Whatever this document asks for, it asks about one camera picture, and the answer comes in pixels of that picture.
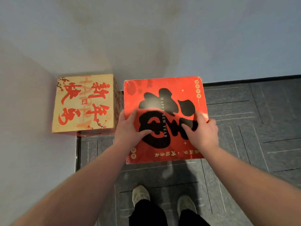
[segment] forearm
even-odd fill
[[[94,225],[129,151],[129,146],[114,144],[13,225]]]
[[[297,225],[301,191],[230,155],[202,152],[213,171],[254,225]]]

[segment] cardboard box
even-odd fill
[[[208,121],[200,77],[125,81],[124,103],[126,118],[138,108],[134,121],[137,131],[153,130],[130,152],[126,163],[203,158],[181,126],[197,128],[195,110]]]
[[[123,108],[112,74],[58,79],[52,132],[77,136],[114,134]]]

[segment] leg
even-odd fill
[[[197,209],[188,196],[181,196],[178,200],[179,226],[182,225],[204,225],[209,224],[197,213]]]
[[[129,217],[129,226],[167,226],[165,212],[150,202],[149,193],[143,186],[138,186],[133,190],[132,200],[135,209]]]

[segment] floor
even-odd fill
[[[220,146],[235,157],[301,188],[301,79],[205,87]],[[114,136],[85,137],[81,167]],[[211,225],[252,225],[205,159],[124,165],[96,225],[128,225],[132,190],[144,185],[177,225],[177,199],[189,195]]]

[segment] shoe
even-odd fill
[[[148,193],[147,189],[145,189],[144,186],[137,186],[136,188],[133,189],[133,194],[132,194],[132,201],[135,205],[138,203],[140,200],[151,200],[150,194]]]
[[[195,207],[194,202],[187,195],[183,195],[178,200],[178,214],[181,215],[181,212],[185,209],[190,209],[191,211],[197,214],[197,208]]]

